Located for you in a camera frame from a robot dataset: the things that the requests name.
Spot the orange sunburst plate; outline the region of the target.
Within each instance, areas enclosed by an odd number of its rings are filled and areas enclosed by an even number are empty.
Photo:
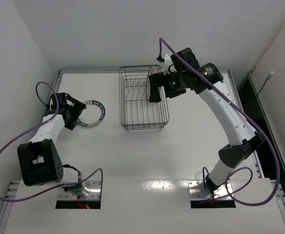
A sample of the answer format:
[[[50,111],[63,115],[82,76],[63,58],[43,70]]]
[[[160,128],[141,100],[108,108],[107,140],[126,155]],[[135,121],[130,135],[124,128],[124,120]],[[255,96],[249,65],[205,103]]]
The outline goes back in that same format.
[[[147,100],[151,103],[158,103],[161,101],[158,87],[154,83],[154,80],[150,79],[150,76],[156,73],[157,73],[156,67],[151,66],[147,74],[146,96],[147,96]]]

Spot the white plate grey flower pattern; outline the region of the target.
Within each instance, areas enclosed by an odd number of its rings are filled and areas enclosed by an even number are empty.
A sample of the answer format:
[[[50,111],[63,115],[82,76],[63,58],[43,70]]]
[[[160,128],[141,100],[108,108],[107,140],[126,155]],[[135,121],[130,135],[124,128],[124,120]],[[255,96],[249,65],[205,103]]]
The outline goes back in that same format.
[[[157,84],[157,86],[158,86],[159,95],[161,97],[161,94],[162,94],[162,81],[161,81],[162,71],[161,71],[160,68],[157,68],[156,71],[157,71],[157,73],[159,73],[158,74],[158,84]]]

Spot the green rimmed white plate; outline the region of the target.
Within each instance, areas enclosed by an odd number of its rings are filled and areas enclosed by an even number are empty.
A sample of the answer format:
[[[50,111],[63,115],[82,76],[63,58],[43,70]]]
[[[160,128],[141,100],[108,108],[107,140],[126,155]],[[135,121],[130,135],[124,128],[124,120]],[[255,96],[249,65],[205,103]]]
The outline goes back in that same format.
[[[92,123],[86,123],[86,121],[81,120],[81,118],[78,118],[77,124],[85,128],[92,128],[92,127],[99,125],[103,121],[105,114],[106,114],[105,106],[97,100],[86,100],[83,102],[83,104],[85,104],[86,106],[90,106],[90,105],[97,106],[101,111],[101,115],[98,120]]]

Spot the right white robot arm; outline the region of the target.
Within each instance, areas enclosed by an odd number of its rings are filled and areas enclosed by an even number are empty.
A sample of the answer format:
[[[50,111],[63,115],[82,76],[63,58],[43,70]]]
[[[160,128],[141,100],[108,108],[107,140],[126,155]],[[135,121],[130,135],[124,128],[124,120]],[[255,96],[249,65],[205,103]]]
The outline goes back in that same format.
[[[174,98],[186,92],[194,91],[209,106],[213,114],[224,129],[228,144],[218,152],[219,160],[213,170],[205,177],[204,187],[209,193],[214,193],[226,178],[245,159],[247,159],[263,143],[264,137],[232,106],[232,99],[227,90],[224,78],[213,63],[199,65],[190,48],[177,53],[190,67],[198,71],[198,75],[191,72],[175,55],[160,55],[157,61],[163,63],[162,70],[149,75],[149,101],[160,102],[160,89],[164,88],[167,98]],[[202,75],[228,100],[224,100],[212,87],[202,81]]]

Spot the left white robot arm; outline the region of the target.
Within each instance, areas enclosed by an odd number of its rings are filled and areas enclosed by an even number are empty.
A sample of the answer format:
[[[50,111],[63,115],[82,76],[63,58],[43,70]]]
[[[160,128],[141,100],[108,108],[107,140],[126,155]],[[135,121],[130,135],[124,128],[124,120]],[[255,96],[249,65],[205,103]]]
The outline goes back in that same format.
[[[17,148],[20,170],[26,186],[60,182],[63,164],[55,142],[63,128],[73,130],[86,105],[67,93],[52,94],[35,135]]]

